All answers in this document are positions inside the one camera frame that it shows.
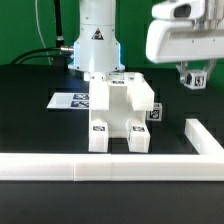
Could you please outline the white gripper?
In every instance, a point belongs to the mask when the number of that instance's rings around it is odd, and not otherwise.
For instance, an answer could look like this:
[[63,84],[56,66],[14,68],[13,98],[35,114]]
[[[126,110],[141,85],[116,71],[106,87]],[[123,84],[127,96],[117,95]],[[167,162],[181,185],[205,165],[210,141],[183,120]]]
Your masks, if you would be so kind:
[[[154,20],[147,33],[146,56],[153,63],[178,62],[180,83],[186,82],[187,62],[224,58],[224,20],[215,29],[193,28],[191,21]],[[209,60],[204,67],[207,79],[216,66]]]

